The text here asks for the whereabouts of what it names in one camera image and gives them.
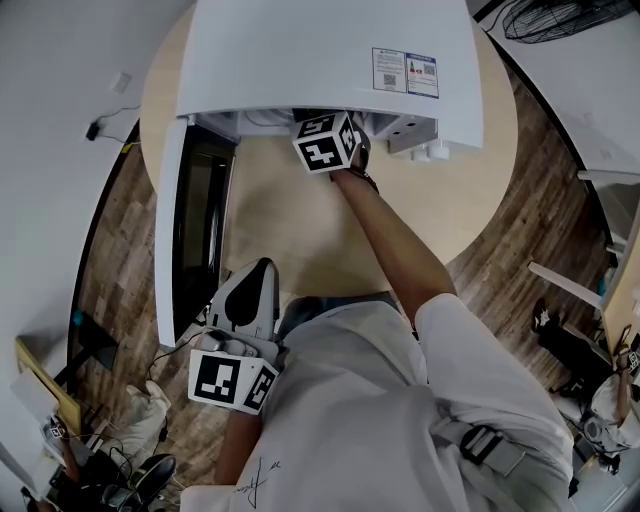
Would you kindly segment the person's left forearm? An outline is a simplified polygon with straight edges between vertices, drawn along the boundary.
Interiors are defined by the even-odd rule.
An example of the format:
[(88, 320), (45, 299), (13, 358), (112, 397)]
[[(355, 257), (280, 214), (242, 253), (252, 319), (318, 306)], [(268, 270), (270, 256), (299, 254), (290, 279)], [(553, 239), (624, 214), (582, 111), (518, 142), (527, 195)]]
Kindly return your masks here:
[(262, 432), (260, 415), (232, 411), (215, 469), (215, 483), (236, 485)]

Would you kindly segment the white microwave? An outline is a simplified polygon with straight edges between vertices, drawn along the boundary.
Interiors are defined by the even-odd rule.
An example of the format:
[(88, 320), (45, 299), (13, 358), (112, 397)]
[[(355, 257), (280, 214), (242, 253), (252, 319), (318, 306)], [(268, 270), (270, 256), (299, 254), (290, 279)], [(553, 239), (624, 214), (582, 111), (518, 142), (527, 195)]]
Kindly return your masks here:
[[(157, 329), (173, 346), (210, 302), (236, 151), (347, 111), (390, 155), (448, 160), (484, 142), (465, 0), (197, 0), (156, 191)], [(329, 180), (329, 172), (309, 174)]]

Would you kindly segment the person's right forearm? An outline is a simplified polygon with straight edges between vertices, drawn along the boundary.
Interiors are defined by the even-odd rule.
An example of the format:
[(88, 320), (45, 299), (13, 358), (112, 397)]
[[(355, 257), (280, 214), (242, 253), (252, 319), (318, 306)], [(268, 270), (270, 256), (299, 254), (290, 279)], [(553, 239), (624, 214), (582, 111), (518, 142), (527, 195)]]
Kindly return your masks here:
[(332, 172), (330, 178), (350, 206), (410, 320), (434, 297), (456, 293), (442, 262), (365, 179), (347, 170)]

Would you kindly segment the black helmet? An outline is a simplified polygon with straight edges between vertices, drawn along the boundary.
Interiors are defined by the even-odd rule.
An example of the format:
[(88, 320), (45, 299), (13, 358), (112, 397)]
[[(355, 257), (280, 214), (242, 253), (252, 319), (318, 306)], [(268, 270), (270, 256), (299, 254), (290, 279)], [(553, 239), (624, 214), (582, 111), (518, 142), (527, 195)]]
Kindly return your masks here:
[(171, 480), (176, 466), (176, 457), (171, 454), (153, 455), (133, 472), (131, 487), (145, 499), (153, 497)]

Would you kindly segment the person's white t-shirt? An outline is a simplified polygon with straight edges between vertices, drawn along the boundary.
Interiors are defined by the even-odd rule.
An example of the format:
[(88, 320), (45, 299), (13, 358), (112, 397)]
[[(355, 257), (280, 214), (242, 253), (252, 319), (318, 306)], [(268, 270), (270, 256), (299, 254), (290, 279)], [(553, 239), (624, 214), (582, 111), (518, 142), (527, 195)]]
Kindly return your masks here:
[(565, 512), (572, 442), (536, 378), (454, 295), (293, 329), (236, 485), (180, 512)]

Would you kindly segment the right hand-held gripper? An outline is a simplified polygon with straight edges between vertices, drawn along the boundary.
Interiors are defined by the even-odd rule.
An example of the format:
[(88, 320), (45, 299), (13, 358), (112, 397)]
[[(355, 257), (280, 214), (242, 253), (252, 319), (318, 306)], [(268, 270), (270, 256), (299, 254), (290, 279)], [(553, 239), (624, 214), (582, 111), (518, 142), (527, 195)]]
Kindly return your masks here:
[(357, 155), (364, 169), (368, 165), (370, 139), (347, 111), (302, 120), (289, 131), (293, 147), (309, 174), (349, 169)]

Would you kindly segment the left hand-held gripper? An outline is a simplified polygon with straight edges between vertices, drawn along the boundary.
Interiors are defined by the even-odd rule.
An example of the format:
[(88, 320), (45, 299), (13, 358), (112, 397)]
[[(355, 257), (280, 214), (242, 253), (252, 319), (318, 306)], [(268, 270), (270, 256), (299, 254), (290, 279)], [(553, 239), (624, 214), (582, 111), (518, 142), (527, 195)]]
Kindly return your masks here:
[(250, 415), (261, 412), (288, 354), (273, 342), (279, 308), (279, 272), (270, 258), (229, 277), (214, 294), (207, 317), (208, 326), (221, 329), (204, 329), (190, 352), (190, 400)]

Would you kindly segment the light wooden board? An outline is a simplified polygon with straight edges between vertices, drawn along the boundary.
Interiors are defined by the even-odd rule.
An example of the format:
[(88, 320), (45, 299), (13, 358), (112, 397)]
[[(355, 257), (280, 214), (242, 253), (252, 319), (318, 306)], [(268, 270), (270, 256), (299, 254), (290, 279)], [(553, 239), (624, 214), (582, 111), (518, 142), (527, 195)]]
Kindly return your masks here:
[(58, 415), (73, 434), (82, 431), (82, 411), (80, 404), (72, 398), (47, 373), (20, 337), (15, 339), (15, 351), (18, 364), (22, 370), (29, 369), (44, 387), (55, 397), (58, 403)]

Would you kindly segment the wooden desk with white legs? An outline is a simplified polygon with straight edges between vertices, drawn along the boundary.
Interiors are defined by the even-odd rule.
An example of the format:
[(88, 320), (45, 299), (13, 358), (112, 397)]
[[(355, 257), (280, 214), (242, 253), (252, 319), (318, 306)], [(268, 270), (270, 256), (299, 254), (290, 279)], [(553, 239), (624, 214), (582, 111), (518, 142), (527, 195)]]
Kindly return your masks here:
[(627, 344), (640, 333), (640, 201), (629, 236), (618, 259), (618, 267), (603, 296), (536, 262), (530, 262), (528, 269), (600, 312), (608, 350), (613, 356), (626, 325), (631, 325), (626, 338)]

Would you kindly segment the black low stand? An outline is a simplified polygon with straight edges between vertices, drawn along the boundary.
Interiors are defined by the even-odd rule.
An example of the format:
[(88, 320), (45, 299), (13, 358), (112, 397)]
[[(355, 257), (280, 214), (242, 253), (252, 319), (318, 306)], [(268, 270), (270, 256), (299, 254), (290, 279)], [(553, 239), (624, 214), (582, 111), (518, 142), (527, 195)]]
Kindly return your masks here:
[(54, 377), (54, 382), (59, 386), (67, 384), (90, 358), (111, 371), (119, 347), (119, 344), (81, 309), (73, 312), (71, 327), (67, 345), (67, 363)]

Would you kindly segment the round light wooden table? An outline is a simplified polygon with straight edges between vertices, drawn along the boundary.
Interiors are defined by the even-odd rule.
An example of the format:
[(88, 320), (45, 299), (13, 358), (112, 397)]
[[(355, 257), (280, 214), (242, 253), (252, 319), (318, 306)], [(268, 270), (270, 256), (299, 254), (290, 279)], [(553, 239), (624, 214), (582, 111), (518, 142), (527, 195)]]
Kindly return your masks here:
[[(142, 97), (142, 152), (151, 183), (163, 191), (161, 160), (173, 120), (184, 47), (182, 16), (160, 46)], [(372, 148), (370, 175), (382, 197), (442, 261), (463, 252), (487, 226), (512, 176), (517, 149), (514, 95), (501, 58), (474, 32), (484, 113), (484, 143), (448, 160), (417, 162)], [(351, 210), (326, 178), (306, 174), (289, 141), (247, 137), (236, 151), (222, 265), (238, 270), (261, 257), (276, 264), (280, 287), (296, 295), (352, 296), (387, 289)]]

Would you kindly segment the black standing fan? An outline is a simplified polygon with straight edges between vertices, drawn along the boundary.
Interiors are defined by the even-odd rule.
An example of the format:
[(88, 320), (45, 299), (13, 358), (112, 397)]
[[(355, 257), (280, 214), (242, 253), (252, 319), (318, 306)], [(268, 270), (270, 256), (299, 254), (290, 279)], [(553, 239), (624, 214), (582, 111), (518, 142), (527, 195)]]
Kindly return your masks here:
[(502, 20), (507, 40), (539, 44), (564, 39), (638, 13), (636, 0), (516, 0)]

